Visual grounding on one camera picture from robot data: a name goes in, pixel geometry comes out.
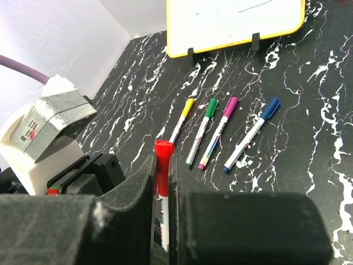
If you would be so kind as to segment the yellow pen cap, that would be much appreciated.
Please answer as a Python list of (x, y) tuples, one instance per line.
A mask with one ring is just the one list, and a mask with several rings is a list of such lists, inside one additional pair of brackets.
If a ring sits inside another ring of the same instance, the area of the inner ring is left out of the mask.
[(194, 100), (193, 100), (192, 98), (189, 98), (189, 99), (186, 101), (185, 106), (184, 106), (184, 108), (183, 108), (183, 111), (182, 111), (182, 113), (181, 113), (181, 116), (182, 116), (182, 117), (185, 117), (185, 118), (186, 118), (186, 117), (188, 116), (188, 114), (189, 114), (189, 112), (190, 112), (190, 110), (191, 110), (191, 108), (192, 108), (193, 103), (194, 103)]

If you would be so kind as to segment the white pen red tip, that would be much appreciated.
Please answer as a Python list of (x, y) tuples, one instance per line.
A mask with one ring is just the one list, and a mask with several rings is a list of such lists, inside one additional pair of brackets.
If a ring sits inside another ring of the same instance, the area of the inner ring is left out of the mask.
[(158, 196), (158, 201), (160, 202), (160, 224), (161, 224), (161, 239), (162, 247), (168, 252), (169, 247), (169, 202), (168, 196)]

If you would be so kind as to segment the red pen cap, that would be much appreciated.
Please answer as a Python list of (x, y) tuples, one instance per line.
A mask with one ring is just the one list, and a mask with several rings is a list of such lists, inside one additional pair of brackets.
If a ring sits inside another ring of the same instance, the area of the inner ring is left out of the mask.
[(168, 196), (169, 163), (174, 153), (174, 144), (169, 141), (157, 140), (154, 143), (157, 158), (157, 186), (158, 193), (163, 197)]

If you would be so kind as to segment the purple pen cap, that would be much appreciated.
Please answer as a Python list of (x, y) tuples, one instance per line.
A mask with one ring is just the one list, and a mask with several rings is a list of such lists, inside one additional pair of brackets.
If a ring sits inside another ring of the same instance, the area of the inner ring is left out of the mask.
[(233, 113), (238, 101), (239, 101), (239, 99), (237, 97), (230, 97), (230, 99), (228, 100), (228, 102), (224, 108), (223, 116), (229, 118), (231, 116), (231, 114)]

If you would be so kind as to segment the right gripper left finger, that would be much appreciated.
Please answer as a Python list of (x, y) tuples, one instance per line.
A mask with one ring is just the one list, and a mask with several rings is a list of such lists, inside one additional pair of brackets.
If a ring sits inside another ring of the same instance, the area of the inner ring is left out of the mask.
[(1, 196), (2, 264), (149, 264), (156, 158), (102, 195)]

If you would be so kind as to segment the blue pen cap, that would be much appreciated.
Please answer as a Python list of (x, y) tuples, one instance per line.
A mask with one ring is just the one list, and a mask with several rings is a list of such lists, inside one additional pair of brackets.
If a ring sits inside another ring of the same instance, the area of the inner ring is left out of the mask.
[(263, 119), (265, 121), (269, 120), (273, 116), (273, 114), (278, 110), (279, 106), (280, 101), (278, 97), (272, 97), (266, 107), (263, 109), (260, 115), (260, 119)]

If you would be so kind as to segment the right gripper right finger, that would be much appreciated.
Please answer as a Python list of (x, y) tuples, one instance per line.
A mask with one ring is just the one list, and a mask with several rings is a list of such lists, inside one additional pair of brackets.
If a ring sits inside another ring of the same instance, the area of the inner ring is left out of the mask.
[(329, 264), (333, 248), (311, 199), (212, 191), (175, 155), (169, 166), (170, 264)]

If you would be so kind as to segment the white pen purple tip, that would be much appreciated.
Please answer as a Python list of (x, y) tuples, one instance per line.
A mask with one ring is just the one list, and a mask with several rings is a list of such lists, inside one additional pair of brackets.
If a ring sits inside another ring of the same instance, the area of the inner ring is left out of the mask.
[(226, 126), (227, 124), (227, 121), (228, 121), (229, 118), (225, 117), (225, 116), (222, 116), (212, 138), (211, 138), (211, 141), (205, 151), (205, 153), (203, 154), (200, 162), (199, 162), (199, 165), (198, 165), (198, 169), (199, 170), (204, 170), (212, 153), (213, 153), (213, 150), (215, 149), (218, 141), (220, 140), (221, 138), (221, 135), (222, 135), (222, 131), (224, 129), (224, 127)]

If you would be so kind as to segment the green pen cap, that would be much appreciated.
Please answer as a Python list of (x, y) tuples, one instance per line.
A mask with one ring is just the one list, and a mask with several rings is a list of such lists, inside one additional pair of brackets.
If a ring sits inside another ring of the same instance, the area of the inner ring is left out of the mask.
[(205, 113), (205, 117), (208, 117), (209, 119), (211, 119), (217, 109), (217, 106), (218, 106), (218, 101), (216, 98), (211, 98), (210, 99), (210, 102), (207, 106), (207, 110), (206, 110), (206, 113)]

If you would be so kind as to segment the white pen green tip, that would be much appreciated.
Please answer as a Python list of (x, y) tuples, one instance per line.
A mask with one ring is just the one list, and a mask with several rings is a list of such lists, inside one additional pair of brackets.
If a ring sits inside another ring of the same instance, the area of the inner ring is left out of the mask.
[(210, 121), (210, 119), (208, 117), (205, 117), (205, 116), (203, 117), (201, 125), (196, 133), (194, 142), (192, 143), (192, 147), (191, 147), (189, 154), (187, 156), (187, 159), (186, 159), (186, 165), (188, 168), (191, 167), (191, 165), (194, 161), (194, 158), (196, 156), (200, 142), (202, 140), (202, 137), (205, 133), (205, 130), (206, 130), (206, 127), (207, 127), (209, 121)]

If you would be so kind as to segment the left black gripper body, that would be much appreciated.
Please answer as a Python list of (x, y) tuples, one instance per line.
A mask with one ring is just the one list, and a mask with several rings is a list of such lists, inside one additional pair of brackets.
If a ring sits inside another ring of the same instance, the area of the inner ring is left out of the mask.
[(47, 181), (47, 194), (103, 195), (125, 179), (115, 154), (85, 155)]

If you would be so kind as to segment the white pen blue tip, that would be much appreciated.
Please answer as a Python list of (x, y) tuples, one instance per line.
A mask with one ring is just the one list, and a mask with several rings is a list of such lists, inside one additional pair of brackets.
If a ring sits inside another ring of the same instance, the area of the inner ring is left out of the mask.
[(265, 120), (259, 119), (256, 121), (254, 126), (249, 130), (249, 132), (246, 134), (244, 139), (235, 147), (235, 150), (229, 157), (229, 159), (226, 161), (226, 163), (223, 165), (222, 171), (224, 173), (228, 173), (232, 167), (236, 164), (238, 159), (240, 158), (241, 154), (244, 152), (244, 150), (248, 147), (252, 139), (255, 137), (255, 135), (258, 133), (260, 128), (265, 124)]

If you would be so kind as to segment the white pen yellow tip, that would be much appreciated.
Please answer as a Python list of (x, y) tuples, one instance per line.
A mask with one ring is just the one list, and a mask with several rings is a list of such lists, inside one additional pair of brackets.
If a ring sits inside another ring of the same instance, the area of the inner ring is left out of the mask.
[(179, 120), (178, 120), (176, 126), (174, 127), (172, 135), (171, 135), (171, 137), (169, 139), (169, 142), (175, 143), (175, 141), (176, 141), (176, 139), (178, 137), (178, 134), (179, 134), (179, 132), (180, 132), (182, 126), (183, 126), (183, 123), (184, 123), (185, 119), (186, 119), (185, 117), (182, 117), (180, 115)]

